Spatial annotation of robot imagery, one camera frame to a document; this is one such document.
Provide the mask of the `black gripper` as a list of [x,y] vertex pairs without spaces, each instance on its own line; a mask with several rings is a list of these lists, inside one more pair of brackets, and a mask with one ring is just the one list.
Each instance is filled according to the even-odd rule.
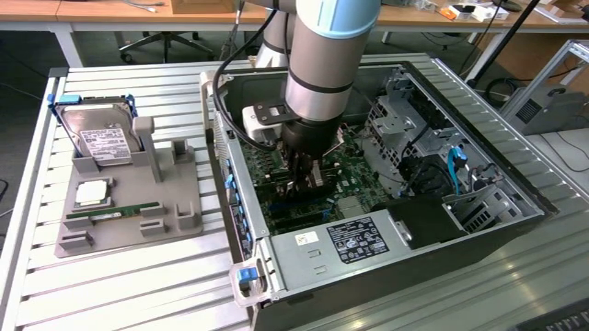
[[281,126],[283,152],[292,172],[309,172],[336,136],[341,116],[327,121],[297,119]]

